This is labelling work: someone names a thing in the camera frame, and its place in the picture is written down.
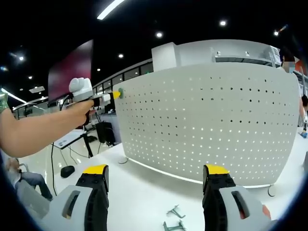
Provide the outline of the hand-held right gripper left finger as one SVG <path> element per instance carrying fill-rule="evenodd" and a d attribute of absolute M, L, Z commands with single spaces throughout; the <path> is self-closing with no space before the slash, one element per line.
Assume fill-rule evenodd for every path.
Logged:
<path fill-rule="evenodd" d="M 62 190 L 37 218 L 42 231 L 106 231 L 109 192 L 108 165 L 88 167 L 75 185 Z"/>

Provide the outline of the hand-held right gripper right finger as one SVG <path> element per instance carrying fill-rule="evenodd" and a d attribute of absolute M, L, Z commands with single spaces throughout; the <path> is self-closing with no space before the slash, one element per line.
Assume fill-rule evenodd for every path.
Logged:
<path fill-rule="evenodd" d="M 270 231 L 276 220 L 262 211 L 262 203 L 243 186 L 237 186 L 220 166 L 203 166 L 203 200 L 206 231 Z"/>

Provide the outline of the person's left hand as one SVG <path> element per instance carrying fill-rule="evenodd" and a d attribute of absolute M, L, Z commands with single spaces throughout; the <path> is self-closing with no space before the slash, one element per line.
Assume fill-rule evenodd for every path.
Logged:
<path fill-rule="evenodd" d="M 93 106 L 94 106 L 94 101 L 87 100 L 76 103 L 69 108 L 71 119 L 73 120 L 75 127 L 85 124 L 89 112 Z"/>

